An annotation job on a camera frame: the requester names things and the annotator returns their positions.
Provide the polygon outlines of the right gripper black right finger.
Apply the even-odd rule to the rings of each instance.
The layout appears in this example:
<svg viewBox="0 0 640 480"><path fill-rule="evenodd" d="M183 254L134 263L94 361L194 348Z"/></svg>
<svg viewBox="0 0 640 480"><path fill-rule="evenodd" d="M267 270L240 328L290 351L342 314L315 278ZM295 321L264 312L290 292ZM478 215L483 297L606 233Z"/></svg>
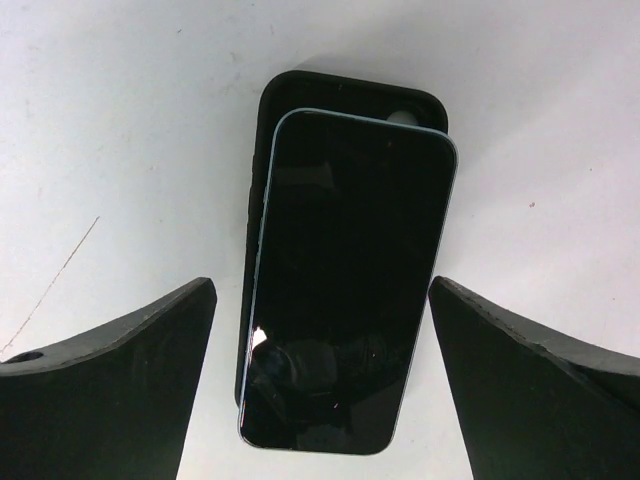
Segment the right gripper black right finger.
<svg viewBox="0 0 640 480"><path fill-rule="evenodd" d="M638 478L638 358L445 277L429 302L474 478Z"/></svg>

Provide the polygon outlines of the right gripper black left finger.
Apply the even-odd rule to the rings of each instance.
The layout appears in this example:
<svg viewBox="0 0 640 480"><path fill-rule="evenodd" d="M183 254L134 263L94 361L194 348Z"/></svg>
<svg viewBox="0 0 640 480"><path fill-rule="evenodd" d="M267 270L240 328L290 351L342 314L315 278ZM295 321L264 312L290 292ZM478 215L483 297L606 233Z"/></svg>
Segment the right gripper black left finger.
<svg viewBox="0 0 640 480"><path fill-rule="evenodd" d="M2 477L175 478L216 304L200 277L4 361Z"/></svg>

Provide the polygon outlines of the black smartphone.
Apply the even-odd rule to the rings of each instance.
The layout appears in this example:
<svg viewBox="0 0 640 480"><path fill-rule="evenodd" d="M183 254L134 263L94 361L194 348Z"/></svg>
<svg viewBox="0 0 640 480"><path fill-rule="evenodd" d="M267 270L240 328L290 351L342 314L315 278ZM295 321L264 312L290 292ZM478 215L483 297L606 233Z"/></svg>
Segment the black smartphone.
<svg viewBox="0 0 640 480"><path fill-rule="evenodd" d="M277 123L239 432L264 449L391 442L458 164L440 131L299 108Z"/></svg>

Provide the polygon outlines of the black phone case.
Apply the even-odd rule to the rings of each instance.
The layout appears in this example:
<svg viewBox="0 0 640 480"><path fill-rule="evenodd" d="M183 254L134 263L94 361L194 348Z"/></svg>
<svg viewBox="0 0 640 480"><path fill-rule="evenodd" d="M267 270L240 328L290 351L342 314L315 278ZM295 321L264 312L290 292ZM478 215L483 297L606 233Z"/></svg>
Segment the black phone case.
<svg viewBox="0 0 640 480"><path fill-rule="evenodd" d="M272 139L281 117L291 110L311 107L385 120L396 111L414 115L417 124L449 132L448 113L434 95L422 90L304 70L283 72L264 88L259 102L252 177L249 189L244 276L236 363L234 399L240 402L251 293L263 215Z"/></svg>

